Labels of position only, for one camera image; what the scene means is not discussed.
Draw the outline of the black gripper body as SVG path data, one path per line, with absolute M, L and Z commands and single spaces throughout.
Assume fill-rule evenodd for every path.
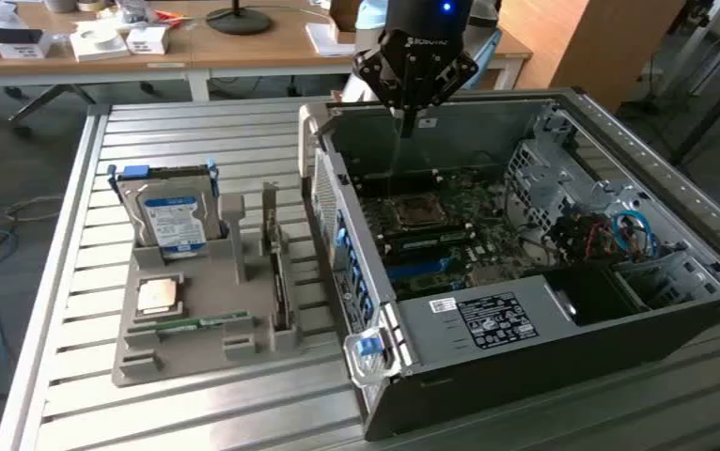
M 463 51 L 465 1 L 390 1 L 381 37 L 381 50 L 405 78 L 410 105 L 413 64 L 438 54 L 453 59 Z

